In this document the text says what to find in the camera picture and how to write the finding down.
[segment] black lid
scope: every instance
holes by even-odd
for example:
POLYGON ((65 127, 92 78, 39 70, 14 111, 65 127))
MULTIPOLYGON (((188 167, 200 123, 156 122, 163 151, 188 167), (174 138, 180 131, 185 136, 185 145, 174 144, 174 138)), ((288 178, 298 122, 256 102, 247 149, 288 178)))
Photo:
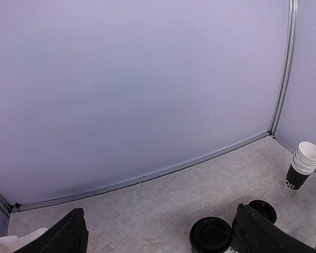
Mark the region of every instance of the black lid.
POLYGON ((260 215, 265 217, 271 223, 275 223, 277 219, 275 209, 263 200, 253 200, 248 204, 251 208, 257 211, 260 215))
POLYGON ((198 253, 225 252, 231 240, 230 225, 217 217, 206 217, 197 221, 190 232, 192 249, 198 253))

